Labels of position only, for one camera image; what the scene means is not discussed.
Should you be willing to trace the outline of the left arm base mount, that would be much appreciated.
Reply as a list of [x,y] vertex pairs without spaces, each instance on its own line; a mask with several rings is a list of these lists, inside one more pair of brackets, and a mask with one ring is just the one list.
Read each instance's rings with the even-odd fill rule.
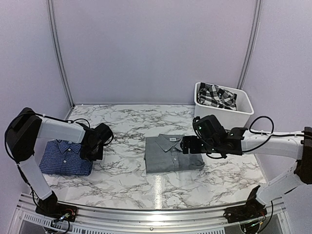
[[54,192],[44,200],[40,198],[35,200],[35,197],[33,197],[33,201],[36,205],[37,214],[54,218],[57,221],[66,219],[70,222],[74,222],[76,220],[78,208],[76,206],[59,203]]

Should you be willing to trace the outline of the blue checkered shirt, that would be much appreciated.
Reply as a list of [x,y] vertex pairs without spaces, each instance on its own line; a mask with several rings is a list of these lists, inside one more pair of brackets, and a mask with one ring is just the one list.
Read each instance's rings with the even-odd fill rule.
[[80,157],[81,145],[64,140],[47,142],[39,164],[42,173],[61,176],[88,176],[93,163]]

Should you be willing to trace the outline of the grey long sleeve shirt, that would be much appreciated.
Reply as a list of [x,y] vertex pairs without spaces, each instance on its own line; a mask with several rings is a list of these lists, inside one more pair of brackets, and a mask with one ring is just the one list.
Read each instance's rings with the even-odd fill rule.
[[145,166],[147,174],[199,170],[205,162],[201,154],[184,154],[180,146],[183,135],[147,137],[145,140]]

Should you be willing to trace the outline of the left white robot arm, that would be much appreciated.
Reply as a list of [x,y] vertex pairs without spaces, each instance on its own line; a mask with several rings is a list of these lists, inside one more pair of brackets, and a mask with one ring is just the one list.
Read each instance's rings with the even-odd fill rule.
[[54,140],[60,145],[69,142],[76,146],[76,153],[82,160],[92,162],[103,158],[103,148],[112,142],[114,134],[104,123],[92,128],[74,120],[39,114],[28,107],[9,123],[4,133],[8,156],[16,163],[24,181],[44,200],[43,210],[57,217],[62,211],[61,205],[52,199],[54,193],[34,158],[38,139]]

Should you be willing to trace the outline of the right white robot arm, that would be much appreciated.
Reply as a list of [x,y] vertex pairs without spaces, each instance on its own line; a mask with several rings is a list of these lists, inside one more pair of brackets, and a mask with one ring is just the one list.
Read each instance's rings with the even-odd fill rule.
[[252,218],[269,202],[301,185],[312,183],[312,129],[306,127],[297,132],[258,131],[252,128],[225,128],[216,116],[195,117],[192,122],[195,135],[184,136],[180,146],[184,154],[217,154],[216,159],[226,159],[228,155],[242,156],[254,154],[279,156],[294,160],[285,172],[265,185],[252,189],[242,215]]

